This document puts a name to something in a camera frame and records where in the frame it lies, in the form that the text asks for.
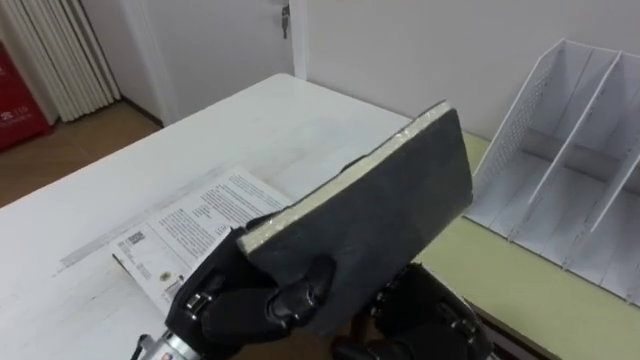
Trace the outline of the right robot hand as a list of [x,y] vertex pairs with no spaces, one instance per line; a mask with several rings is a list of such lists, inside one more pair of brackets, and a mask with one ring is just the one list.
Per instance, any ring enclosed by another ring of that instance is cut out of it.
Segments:
[[494,351],[469,304],[418,263],[402,269],[366,306],[381,334],[369,342],[341,336],[337,360],[485,360]]

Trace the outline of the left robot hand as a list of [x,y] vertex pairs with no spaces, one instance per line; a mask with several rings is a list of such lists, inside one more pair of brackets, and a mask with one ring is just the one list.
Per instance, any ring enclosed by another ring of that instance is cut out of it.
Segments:
[[167,330],[203,359],[229,359],[248,344],[286,338],[326,303],[336,273],[330,256],[315,257],[287,285],[248,260],[238,240],[266,220],[262,216],[232,229],[172,301]]

